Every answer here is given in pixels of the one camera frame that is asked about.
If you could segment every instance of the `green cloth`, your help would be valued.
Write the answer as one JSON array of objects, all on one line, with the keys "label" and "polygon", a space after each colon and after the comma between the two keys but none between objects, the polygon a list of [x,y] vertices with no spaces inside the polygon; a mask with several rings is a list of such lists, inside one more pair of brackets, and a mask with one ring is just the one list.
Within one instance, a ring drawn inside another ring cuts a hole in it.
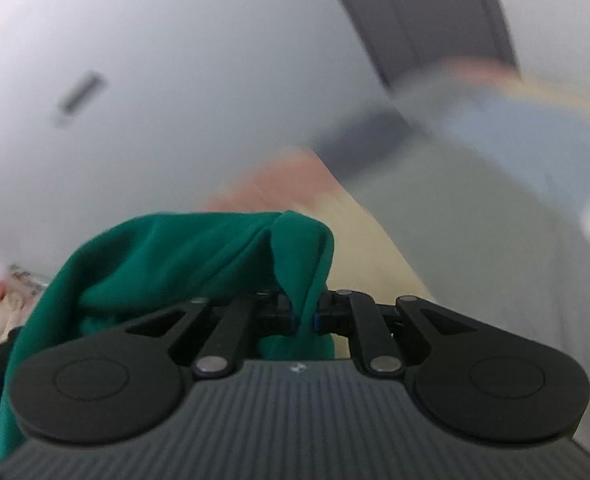
[{"label": "green cloth", "polygon": [[78,249],[47,288],[12,350],[0,404],[0,460],[24,440],[8,389],[27,357],[194,296],[280,286],[301,316],[294,337],[260,344],[268,359],[333,356],[312,317],[333,256],[320,222],[286,213],[157,214],[110,229]]}]

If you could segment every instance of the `white logo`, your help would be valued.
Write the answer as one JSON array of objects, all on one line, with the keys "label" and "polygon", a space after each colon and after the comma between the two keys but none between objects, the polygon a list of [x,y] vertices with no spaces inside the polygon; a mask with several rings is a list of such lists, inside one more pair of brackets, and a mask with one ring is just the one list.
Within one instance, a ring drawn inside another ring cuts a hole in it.
[{"label": "white logo", "polygon": [[295,372],[296,374],[300,374],[306,370],[308,370],[309,367],[307,367],[305,364],[303,363],[297,363],[295,366],[292,366],[290,368],[291,372]]}]

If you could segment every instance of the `silver screw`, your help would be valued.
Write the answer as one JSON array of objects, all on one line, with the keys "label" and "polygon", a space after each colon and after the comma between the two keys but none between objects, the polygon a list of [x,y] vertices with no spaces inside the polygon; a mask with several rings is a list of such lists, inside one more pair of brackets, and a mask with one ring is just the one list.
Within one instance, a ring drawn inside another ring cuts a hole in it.
[{"label": "silver screw", "polygon": [[220,372],[228,365],[229,362],[220,355],[206,355],[195,363],[197,369],[205,374]]},{"label": "silver screw", "polygon": [[376,372],[396,372],[402,368],[402,361],[392,355],[380,355],[371,360],[371,368]]}]

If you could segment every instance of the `green fabric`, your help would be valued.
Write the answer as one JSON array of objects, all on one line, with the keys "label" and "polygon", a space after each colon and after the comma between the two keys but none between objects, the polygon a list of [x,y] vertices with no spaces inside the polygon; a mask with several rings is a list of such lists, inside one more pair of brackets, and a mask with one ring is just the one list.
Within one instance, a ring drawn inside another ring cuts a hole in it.
[{"label": "green fabric", "polygon": [[158,214],[78,249],[47,288],[12,350],[0,404],[0,460],[22,443],[8,401],[17,366],[43,349],[192,296],[281,286],[301,316],[295,337],[262,340],[268,359],[333,356],[312,317],[333,256],[329,229],[298,213]]}]

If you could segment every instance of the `ribbed gray surface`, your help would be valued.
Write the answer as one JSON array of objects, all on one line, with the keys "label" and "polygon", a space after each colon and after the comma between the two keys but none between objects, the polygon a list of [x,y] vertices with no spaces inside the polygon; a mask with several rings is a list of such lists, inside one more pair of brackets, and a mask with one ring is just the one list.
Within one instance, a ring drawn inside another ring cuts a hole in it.
[{"label": "ribbed gray surface", "polygon": [[585,480],[590,456],[570,440],[530,449],[477,446],[443,432],[393,381],[351,361],[247,362],[195,386],[149,433],[97,449],[30,441],[3,478]]}]

